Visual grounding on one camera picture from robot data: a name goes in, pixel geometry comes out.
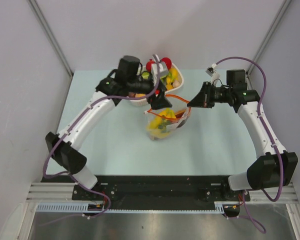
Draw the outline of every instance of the light blue table surface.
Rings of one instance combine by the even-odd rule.
[[[210,77],[204,70],[181,70],[179,96],[191,100]],[[219,70],[223,83],[226,71]],[[76,71],[59,130],[85,107],[99,81],[109,71]],[[231,175],[245,172],[256,160],[246,126],[228,104],[213,109],[193,108],[186,124],[167,139],[152,141],[146,134],[144,111],[120,104],[105,115],[86,138],[80,152],[96,175]],[[47,173],[64,169],[51,159]]]

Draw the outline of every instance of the toy food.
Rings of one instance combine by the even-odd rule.
[[[141,74],[141,76],[142,76],[143,79],[148,79],[149,76],[150,76],[150,73],[147,72],[147,71],[144,71],[144,72]]]
[[[178,70],[175,68],[171,68],[169,70],[169,72],[171,73],[171,78],[174,80],[178,77]]]
[[[174,89],[174,87],[171,84],[167,84],[167,85],[165,85],[165,87],[166,87],[167,91]]]
[[[137,93],[137,94],[135,95],[136,98],[141,98],[141,97],[143,97],[143,96],[145,96],[145,94],[139,94],[139,93]]]
[[[174,81],[173,83],[172,83],[172,87],[175,89],[175,88],[177,88],[177,87],[179,87],[181,85],[181,83],[179,82],[179,81]]]
[[[172,79],[171,79],[170,76],[167,76],[165,80],[166,80],[166,84],[171,84],[172,83]]]
[[[156,63],[155,61],[153,61],[152,59],[150,59],[150,60],[146,63],[145,69],[146,69],[148,72],[151,72],[151,65],[152,65],[152,64],[155,64],[155,63]]]
[[[164,57],[164,58],[161,59],[161,61],[165,63],[165,65],[168,68],[168,70],[171,69],[172,61],[170,60],[170,58]]]

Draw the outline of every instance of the white enclosure wall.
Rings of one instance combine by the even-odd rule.
[[[0,230],[39,180],[70,78],[27,1],[0,1]]]
[[[292,1],[259,63],[268,80],[267,118],[286,149],[299,159],[292,181],[300,202],[300,0]],[[252,85],[263,87],[258,69],[253,71]]]
[[[157,53],[180,69],[253,58],[283,1],[37,0],[73,71],[109,70],[126,54],[146,63]]]

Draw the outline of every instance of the red tomato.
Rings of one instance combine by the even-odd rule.
[[[172,66],[172,61],[170,60],[170,58],[164,57],[161,59],[161,61],[164,62],[166,67],[168,68],[168,70],[170,70],[170,68]]]
[[[152,65],[152,64],[155,64],[155,63],[156,63],[155,61],[153,61],[152,59],[150,59],[150,60],[146,63],[145,69],[146,69],[148,72],[151,73],[151,65]]]

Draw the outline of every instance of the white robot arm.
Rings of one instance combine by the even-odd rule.
[[[100,81],[96,92],[76,118],[58,134],[49,132],[45,137],[52,158],[86,188],[93,188],[98,179],[88,169],[87,159],[79,153],[79,149],[104,115],[113,110],[121,99],[140,99],[128,98],[129,92],[146,94],[145,97],[153,109],[172,106],[165,97],[166,87],[158,81],[158,75],[167,75],[169,71],[164,62],[159,62],[157,55],[154,58],[156,64],[151,66],[150,77],[147,81],[142,81],[139,79],[140,74],[137,75],[140,60],[133,56],[124,56],[118,69]]]
[[[246,172],[229,176],[229,188],[233,191],[259,190],[279,187],[281,183],[282,186],[288,185],[298,163],[296,154],[287,152],[278,140],[264,114],[263,105],[259,103],[257,91],[247,88],[245,70],[228,70],[226,85],[216,87],[220,77],[214,69],[216,66],[213,64],[206,70],[211,81],[203,83],[188,107],[213,108],[215,103],[228,103],[244,122],[257,160]]]

